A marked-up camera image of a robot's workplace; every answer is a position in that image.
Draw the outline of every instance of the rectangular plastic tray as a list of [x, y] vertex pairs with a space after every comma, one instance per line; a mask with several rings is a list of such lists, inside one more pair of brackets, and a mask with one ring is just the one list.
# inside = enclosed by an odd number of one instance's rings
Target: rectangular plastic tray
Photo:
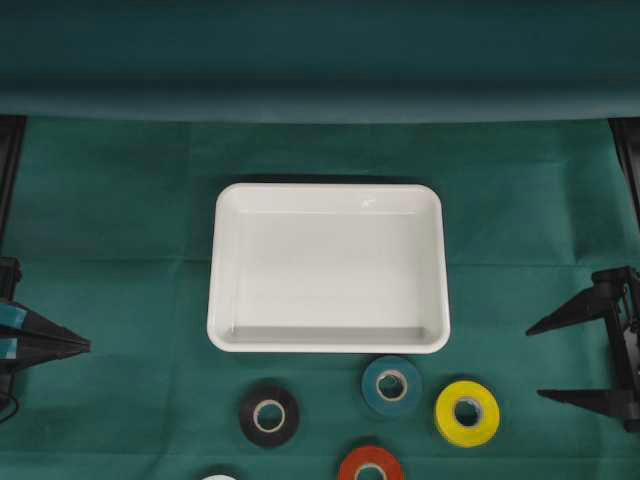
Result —
[[227, 351], [439, 350], [450, 325], [438, 196], [422, 185], [229, 186], [207, 322]]

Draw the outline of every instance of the tape roll core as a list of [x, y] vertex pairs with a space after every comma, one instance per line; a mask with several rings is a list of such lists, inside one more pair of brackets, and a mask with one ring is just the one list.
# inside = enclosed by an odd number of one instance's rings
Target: tape roll core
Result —
[[358, 480], [365, 468], [375, 468], [384, 480], [404, 480], [404, 471], [398, 460], [387, 450], [372, 445], [359, 447], [342, 460], [338, 480]]
[[[282, 417], [273, 428], [260, 424], [258, 416], [264, 407], [276, 406]], [[273, 448], [287, 442], [298, 429], [300, 421], [298, 403], [287, 390], [280, 387], [260, 387], [243, 399], [238, 412], [242, 432], [252, 443], [265, 448]]]
[[[477, 418], [465, 425], [456, 416], [456, 406], [461, 402], [471, 404]], [[484, 445], [500, 427], [500, 407], [493, 394], [485, 386], [469, 380], [448, 385], [436, 401], [434, 411], [436, 427], [451, 444], [463, 448]]]
[[[398, 395], [385, 394], [383, 380], [393, 378], [402, 388]], [[408, 360], [385, 355], [371, 362], [362, 375], [362, 396], [380, 415], [397, 417], [412, 412], [422, 398], [422, 375]]]

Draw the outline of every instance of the yellow tape roll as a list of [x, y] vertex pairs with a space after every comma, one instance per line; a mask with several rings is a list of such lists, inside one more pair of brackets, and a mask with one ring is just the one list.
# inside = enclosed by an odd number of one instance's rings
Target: yellow tape roll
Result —
[[[459, 402], [475, 407], [478, 419], [471, 426], [458, 421], [455, 414]], [[477, 447], [487, 443], [500, 426], [500, 407], [493, 394], [484, 386], [469, 380], [448, 385], [436, 401], [436, 426], [442, 436], [458, 447]]]

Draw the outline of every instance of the red tape roll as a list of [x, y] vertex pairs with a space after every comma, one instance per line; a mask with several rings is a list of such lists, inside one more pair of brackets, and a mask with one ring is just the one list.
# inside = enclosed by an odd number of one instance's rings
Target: red tape roll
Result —
[[404, 480], [402, 465], [384, 448], [366, 446], [352, 450], [340, 464], [338, 480], [357, 480], [360, 470], [377, 467], [386, 480]]

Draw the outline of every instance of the green tablecloth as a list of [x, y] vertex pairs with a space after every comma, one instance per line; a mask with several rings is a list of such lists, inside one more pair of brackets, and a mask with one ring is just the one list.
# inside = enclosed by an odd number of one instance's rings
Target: green tablecloth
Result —
[[[213, 205], [247, 179], [417, 182], [442, 199], [449, 344], [411, 360], [418, 410], [376, 417], [359, 392], [370, 355], [230, 354], [205, 333]], [[599, 268], [638, 264], [640, 243], [606, 122], [223, 125], [32, 118], [4, 254], [17, 299], [93, 341], [93, 352], [18, 376], [23, 411], [0, 427], [7, 480], [334, 478], [377, 442], [408, 479], [626, 479], [640, 437], [541, 387], [611, 383], [604, 326], [526, 338]], [[439, 389], [470, 376], [502, 407], [491, 443], [448, 445]], [[254, 381], [289, 387], [294, 439], [262, 450], [237, 402]]]
[[332, 123], [640, 114], [637, 0], [3, 3], [2, 113]]

